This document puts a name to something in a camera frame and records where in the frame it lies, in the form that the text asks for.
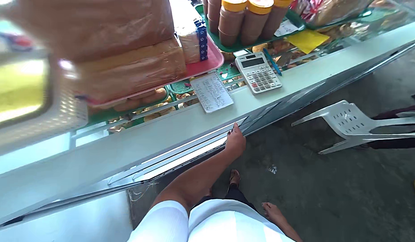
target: handwritten note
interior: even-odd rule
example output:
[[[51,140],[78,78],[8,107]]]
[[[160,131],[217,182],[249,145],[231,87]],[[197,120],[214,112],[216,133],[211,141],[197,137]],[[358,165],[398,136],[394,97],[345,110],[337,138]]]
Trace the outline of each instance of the handwritten note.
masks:
[[[285,20],[280,24],[279,28],[276,30],[275,36],[279,37],[279,36],[291,34],[297,30],[299,30],[299,28],[293,25],[290,22],[290,20]]]
[[[234,103],[216,73],[207,74],[192,80],[190,83],[206,113],[211,113]]]

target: jar with yellow lid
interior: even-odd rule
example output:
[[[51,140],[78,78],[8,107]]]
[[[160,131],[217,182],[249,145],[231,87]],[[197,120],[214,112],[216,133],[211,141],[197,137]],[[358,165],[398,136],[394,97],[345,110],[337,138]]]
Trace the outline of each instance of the jar with yellow lid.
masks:
[[[269,40],[273,37],[276,30],[279,28],[282,19],[284,19],[292,0],[274,0],[272,11],[265,22],[263,31],[260,37]]]
[[[247,0],[222,0],[218,31],[223,46],[232,46],[239,35],[245,17]]]
[[[248,0],[240,41],[251,45],[257,41],[272,10],[273,0]]]
[[[221,0],[207,0],[207,22],[211,33],[218,34]]]

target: foot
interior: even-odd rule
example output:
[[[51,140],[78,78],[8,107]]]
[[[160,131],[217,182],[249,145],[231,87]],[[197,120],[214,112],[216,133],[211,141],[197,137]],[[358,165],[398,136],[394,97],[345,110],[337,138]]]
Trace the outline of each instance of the foot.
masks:
[[[230,184],[234,183],[239,187],[239,182],[240,182],[240,174],[237,170],[233,169],[230,174]]]
[[[270,202],[263,202],[261,204],[264,209],[264,216],[270,220],[272,223],[276,224],[279,227],[280,224],[286,223],[287,220],[280,212],[279,208]]]
[[[212,196],[212,187],[207,190],[205,196]]]

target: woman's hand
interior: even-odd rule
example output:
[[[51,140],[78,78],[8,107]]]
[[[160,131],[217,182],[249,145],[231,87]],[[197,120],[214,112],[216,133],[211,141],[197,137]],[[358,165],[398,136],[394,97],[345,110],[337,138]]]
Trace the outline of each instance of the woman's hand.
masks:
[[[236,158],[241,156],[246,149],[246,138],[242,135],[239,125],[234,123],[232,131],[227,134],[225,151],[230,152]]]

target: calculator display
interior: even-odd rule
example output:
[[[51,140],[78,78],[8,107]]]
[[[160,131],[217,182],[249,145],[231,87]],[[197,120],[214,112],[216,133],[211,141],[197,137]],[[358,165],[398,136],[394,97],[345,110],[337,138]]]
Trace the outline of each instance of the calculator display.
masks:
[[[247,68],[249,66],[259,65],[259,64],[263,64],[263,63],[264,63],[263,58],[257,58],[257,59],[253,59],[253,60],[249,60],[249,61],[242,61],[242,67]]]

